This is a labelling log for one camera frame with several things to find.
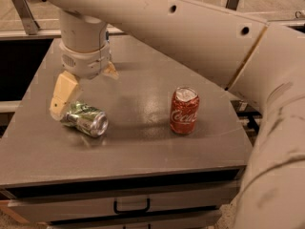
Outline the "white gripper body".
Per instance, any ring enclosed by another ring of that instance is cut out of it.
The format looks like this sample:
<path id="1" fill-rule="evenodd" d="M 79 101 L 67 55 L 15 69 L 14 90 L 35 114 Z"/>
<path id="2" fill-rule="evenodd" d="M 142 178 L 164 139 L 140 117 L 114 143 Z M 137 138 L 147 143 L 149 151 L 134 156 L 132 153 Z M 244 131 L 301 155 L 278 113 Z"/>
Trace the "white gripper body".
<path id="1" fill-rule="evenodd" d="M 61 40 L 59 47 L 64 70 L 79 78 L 93 79 L 109 65 L 110 45 L 107 40 L 89 52 L 71 49 L 64 40 Z"/>

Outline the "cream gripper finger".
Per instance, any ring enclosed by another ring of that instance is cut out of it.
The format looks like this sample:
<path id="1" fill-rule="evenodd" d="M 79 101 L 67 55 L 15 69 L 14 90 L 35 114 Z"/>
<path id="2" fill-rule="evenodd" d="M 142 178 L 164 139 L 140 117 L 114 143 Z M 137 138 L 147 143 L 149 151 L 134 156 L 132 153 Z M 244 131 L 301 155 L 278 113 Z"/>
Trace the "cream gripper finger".
<path id="1" fill-rule="evenodd" d="M 51 117 L 60 121 L 68 111 L 72 102 L 82 93 L 80 80 L 67 71 L 58 75 L 50 105 Z"/>
<path id="2" fill-rule="evenodd" d="M 108 66 L 103 70 L 102 74 L 115 80 L 119 78 L 119 73 L 112 62 L 109 62 Z"/>

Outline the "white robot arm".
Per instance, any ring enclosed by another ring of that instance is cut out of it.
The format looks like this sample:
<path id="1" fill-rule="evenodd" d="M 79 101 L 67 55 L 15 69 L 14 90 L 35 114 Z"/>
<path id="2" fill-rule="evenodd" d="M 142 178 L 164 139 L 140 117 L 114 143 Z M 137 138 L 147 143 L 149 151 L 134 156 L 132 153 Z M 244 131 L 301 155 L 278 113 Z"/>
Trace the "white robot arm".
<path id="1" fill-rule="evenodd" d="M 48 0 L 109 23 L 262 115 L 234 229 L 305 229 L 305 36 L 194 0 Z"/>

